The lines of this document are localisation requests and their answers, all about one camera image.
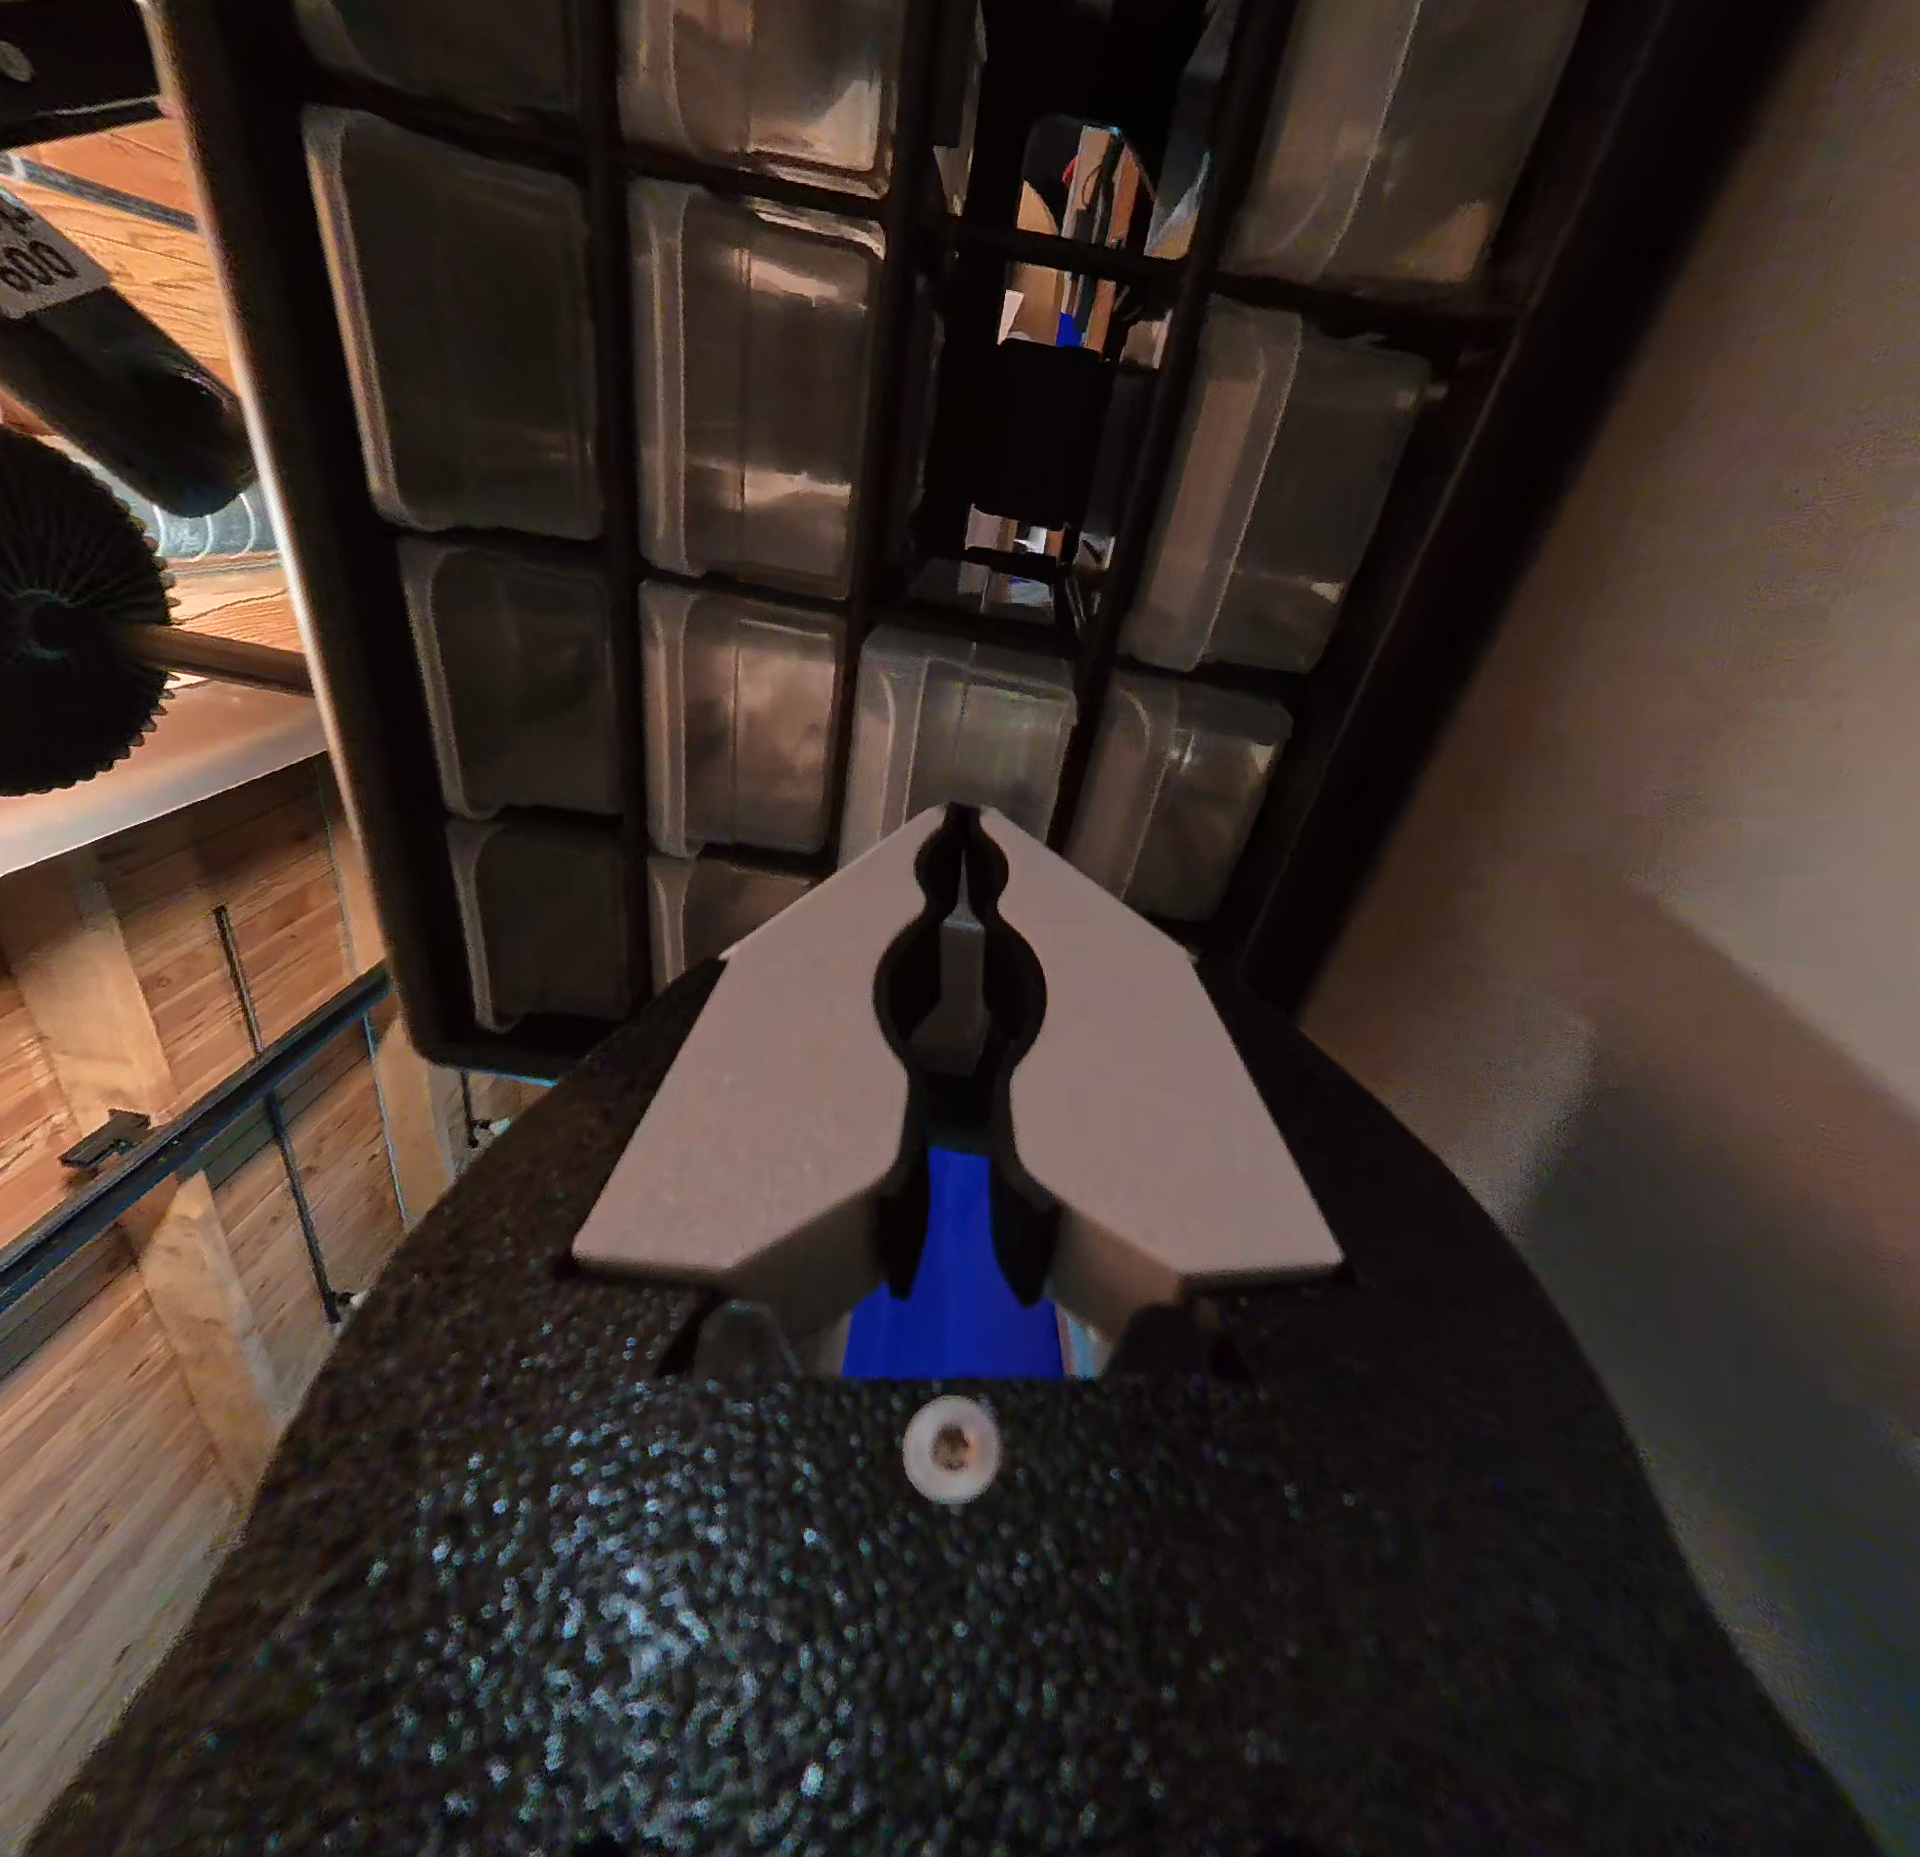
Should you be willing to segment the blue plastic storage bin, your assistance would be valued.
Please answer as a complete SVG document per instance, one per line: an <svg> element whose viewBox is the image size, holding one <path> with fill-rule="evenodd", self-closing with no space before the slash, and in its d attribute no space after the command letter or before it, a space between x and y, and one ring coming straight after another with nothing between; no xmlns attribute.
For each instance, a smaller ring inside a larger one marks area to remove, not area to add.
<svg viewBox="0 0 1920 1857"><path fill-rule="evenodd" d="M928 1230L911 1294L886 1285L848 1315L845 1380L1063 1380L1057 1312L1023 1305L991 1245L990 1161L928 1149Z"/></svg>

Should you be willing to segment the black ceiling rail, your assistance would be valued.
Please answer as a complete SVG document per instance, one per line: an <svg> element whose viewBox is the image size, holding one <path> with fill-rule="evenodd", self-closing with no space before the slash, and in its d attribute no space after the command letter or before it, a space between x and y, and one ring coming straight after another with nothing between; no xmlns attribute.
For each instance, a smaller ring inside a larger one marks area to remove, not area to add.
<svg viewBox="0 0 1920 1857"><path fill-rule="evenodd" d="M253 1052L238 1073L170 1122L144 1126L132 1136L135 1113L117 1109L84 1141L82 1152L99 1172L4 1246L4 1378L32 1360L52 1332L112 1281L115 1272L94 1252L121 1217L135 1213L147 1196L180 1188L205 1163L236 1158L240 1141L253 1130L271 1138L283 1164L322 1315L340 1327L363 1297L359 1290L337 1285L327 1268L314 1197L293 1144L293 1111L317 1096L319 1063L347 1033L357 1033L366 1048L374 1045L370 1016L392 992L391 974L381 962L370 964L368 972L354 974L322 1006L265 1043L238 943L229 932L229 914L217 908L212 918Z"/></svg>

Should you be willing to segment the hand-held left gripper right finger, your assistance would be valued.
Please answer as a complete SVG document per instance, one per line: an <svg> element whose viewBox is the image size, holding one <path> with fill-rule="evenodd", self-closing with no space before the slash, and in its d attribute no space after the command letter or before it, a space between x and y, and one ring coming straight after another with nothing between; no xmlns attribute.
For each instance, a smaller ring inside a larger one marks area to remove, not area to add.
<svg viewBox="0 0 1920 1857"><path fill-rule="evenodd" d="M971 815L991 1245L1106 1363L1240 1363L1220 1302L1345 1255L1188 956L997 811Z"/></svg>

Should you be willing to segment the black pleated disc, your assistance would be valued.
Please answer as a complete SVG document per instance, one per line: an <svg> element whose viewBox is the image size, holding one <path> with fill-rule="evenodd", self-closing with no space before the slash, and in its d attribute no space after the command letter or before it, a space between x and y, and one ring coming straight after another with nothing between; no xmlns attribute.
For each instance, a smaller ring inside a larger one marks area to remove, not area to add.
<svg viewBox="0 0 1920 1857"><path fill-rule="evenodd" d="M170 592L135 514L52 447L2 433L2 794L74 786L154 729L168 670L121 644Z"/></svg>

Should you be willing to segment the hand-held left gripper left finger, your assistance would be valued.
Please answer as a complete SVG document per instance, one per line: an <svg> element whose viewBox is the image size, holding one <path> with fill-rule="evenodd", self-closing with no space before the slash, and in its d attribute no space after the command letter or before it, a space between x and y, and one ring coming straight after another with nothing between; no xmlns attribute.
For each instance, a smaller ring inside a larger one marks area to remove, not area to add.
<svg viewBox="0 0 1920 1857"><path fill-rule="evenodd" d="M576 1231L603 1280L771 1315L804 1363L911 1289L928 1230L925 1079L964 889L964 811L924 811L703 965L711 991Z"/></svg>

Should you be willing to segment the silver ventilation duct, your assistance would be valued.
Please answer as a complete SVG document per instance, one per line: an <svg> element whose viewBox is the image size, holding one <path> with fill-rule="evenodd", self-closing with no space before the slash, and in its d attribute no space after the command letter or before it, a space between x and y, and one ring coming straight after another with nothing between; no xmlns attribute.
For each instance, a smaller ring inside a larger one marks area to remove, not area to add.
<svg viewBox="0 0 1920 1857"><path fill-rule="evenodd" d="M108 477L106 485L137 527L153 540L156 554L165 563L279 554L281 551L274 509L258 481L252 481L223 506L199 517L168 511L121 480Z"/></svg>

